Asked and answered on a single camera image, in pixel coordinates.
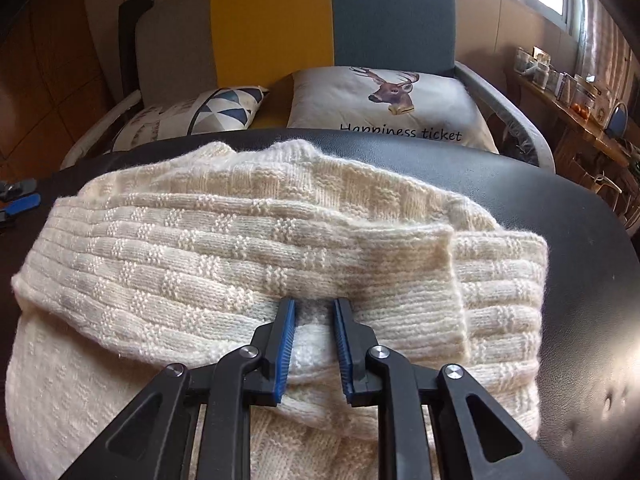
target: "plastic container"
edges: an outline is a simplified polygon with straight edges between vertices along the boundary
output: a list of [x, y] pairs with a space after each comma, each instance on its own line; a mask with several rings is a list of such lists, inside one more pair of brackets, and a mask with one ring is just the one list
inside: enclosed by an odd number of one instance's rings
[[523, 74], [526, 72], [527, 68], [530, 68], [533, 65], [534, 59], [531, 54], [528, 54], [524, 51], [524, 49], [519, 48], [516, 52], [516, 59], [513, 65], [513, 69], [519, 74]]
[[583, 78], [580, 74], [576, 74], [574, 79], [581, 85], [587, 92], [592, 95], [598, 95], [598, 89], [591, 83], [589, 83], [585, 78]]
[[569, 107], [574, 101], [574, 94], [577, 86], [578, 82], [573, 77], [565, 73], [564, 77], [562, 78], [560, 95], [558, 96], [558, 100], [564, 106]]
[[549, 81], [549, 65], [538, 62], [536, 71], [533, 73], [533, 84], [541, 90], [546, 89], [546, 83]]
[[560, 92], [561, 74], [553, 68], [549, 70], [549, 81], [546, 83], [546, 89], [552, 92], [556, 97]]
[[571, 103], [571, 110], [580, 115], [585, 121], [591, 116], [591, 111], [595, 107], [596, 97], [584, 86], [578, 84], [575, 89], [574, 99]]

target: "metal pivot screw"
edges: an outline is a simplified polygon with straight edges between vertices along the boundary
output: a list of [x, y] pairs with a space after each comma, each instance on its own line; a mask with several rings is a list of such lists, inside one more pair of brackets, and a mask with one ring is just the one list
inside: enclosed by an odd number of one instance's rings
[[369, 354], [371, 357], [375, 357], [377, 359], [386, 359], [389, 357], [389, 348], [382, 345], [375, 345], [369, 348]]
[[245, 359], [253, 359], [258, 355], [258, 349], [255, 346], [246, 345], [240, 349], [240, 355]]
[[171, 377], [180, 377], [184, 373], [184, 365], [171, 363], [164, 369], [165, 373]]
[[459, 379], [465, 374], [465, 371], [462, 369], [462, 366], [447, 365], [447, 367], [444, 369], [444, 373], [446, 373], [449, 379]]

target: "black leather surface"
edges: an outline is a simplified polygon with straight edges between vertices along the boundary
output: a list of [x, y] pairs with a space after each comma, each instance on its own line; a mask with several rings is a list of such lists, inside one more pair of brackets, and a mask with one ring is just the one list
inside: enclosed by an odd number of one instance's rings
[[[43, 183], [44, 205], [20, 219], [12, 236], [22, 232], [24, 240], [33, 241], [58, 190], [75, 192], [96, 174], [171, 158], [212, 140], [223, 140], [236, 150], [258, 150], [297, 137], [325, 153], [465, 194], [504, 227], [532, 230], [546, 238], [550, 267], [538, 380], [539, 440], [572, 479], [615, 479], [638, 446], [640, 263], [624, 229], [600, 198], [539, 168], [443, 142], [354, 132], [251, 130], [182, 137], [61, 172]], [[6, 244], [10, 238], [0, 239], [0, 262], [10, 258], [17, 270], [26, 244], [19, 243], [15, 251]], [[8, 269], [0, 270], [5, 287]], [[0, 298], [6, 303], [6, 296]]]

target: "wooden floor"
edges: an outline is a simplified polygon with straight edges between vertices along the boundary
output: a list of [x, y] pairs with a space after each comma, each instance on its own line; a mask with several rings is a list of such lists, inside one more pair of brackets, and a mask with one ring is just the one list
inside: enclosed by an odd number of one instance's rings
[[0, 44], [0, 180], [49, 176], [112, 104], [84, 0], [31, 0]]

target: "ribbed knit texture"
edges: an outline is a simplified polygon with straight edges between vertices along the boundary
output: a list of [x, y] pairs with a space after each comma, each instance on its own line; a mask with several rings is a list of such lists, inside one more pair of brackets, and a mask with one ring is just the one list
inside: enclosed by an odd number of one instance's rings
[[105, 174], [57, 200], [13, 280], [18, 463], [28, 480], [57, 478], [159, 367], [217, 361], [282, 296], [311, 301], [281, 406], [254, 410], [252, 478], [375, 476], [376, 410], [345, 403], [319, 301], [338, 296], [412, 362], [465, 365], [535, 436], [545, 275], [542, 238], [302, 140], [214, 142]]

